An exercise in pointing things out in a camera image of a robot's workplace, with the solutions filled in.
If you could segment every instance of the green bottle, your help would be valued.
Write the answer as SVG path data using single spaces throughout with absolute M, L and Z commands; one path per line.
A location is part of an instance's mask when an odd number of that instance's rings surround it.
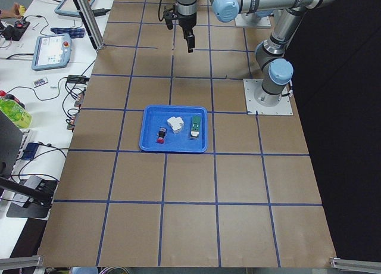
M 28 128 L 32 121 L 32 116 L 14 100 L 0 98 L 0 110 L 18 128 Z

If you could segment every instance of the tiled table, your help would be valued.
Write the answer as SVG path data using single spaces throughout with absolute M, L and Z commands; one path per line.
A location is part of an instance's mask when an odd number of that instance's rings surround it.
M 196 51 L 158 0 L 115 0 L 39 254 L 46 266 L 326 267 L 335 249 L 295 103 L 246 115 L 268 30 L 200 0 Z M 149 104 L 208 110 L 204 154 L 138 146 Z

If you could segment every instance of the metal bracket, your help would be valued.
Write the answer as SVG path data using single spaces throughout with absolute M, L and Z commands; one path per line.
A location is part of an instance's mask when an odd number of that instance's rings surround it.
M 331 267 L 349 271 L 381 274 L 381 263 L 331 258 Z
M 0 270 L 42 266 L 42 261 L 43 261 L 42 256 L 0 259 Z
M 259 18 L 255 14 L 238 14 L 236 17 L 237 27 L 251 27 L 257 29 L 271 29 L 269 17 Z
M 244 79 L 243 86 L 245 88 L 246 109 L 249 115 L 284 115 L 291 116 L 292 107 L 290 98 L 288 96 L 282 97 L 279 103 L 274 107 L 266 107 L 257 102 L 254 98 L 254 91 L 257 86 L 262 84 L 262 79 Z

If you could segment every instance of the hand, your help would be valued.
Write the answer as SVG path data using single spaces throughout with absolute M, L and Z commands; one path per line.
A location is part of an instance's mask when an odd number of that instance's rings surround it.
M 20 4 L 14 3 L 9 10 L 1 10 L 0 18 L 21 18 L 19 8 Z

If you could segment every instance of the light blue device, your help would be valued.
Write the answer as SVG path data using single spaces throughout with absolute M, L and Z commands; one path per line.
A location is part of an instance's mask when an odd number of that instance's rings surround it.
M 33 55 L 32 70 L 49 70 L 67 66 L 71 54 L 69 34 L 40 36 Z
M 94 3 L 95 0 L 88 0 L 90 6 Z M 62 0 L 61 3 L 58 4 L 54 12 L 58 15 L 63 16 L 72 16 L 72 17 L 80 17 L 77 7 L 75 6 L 73 0 Z

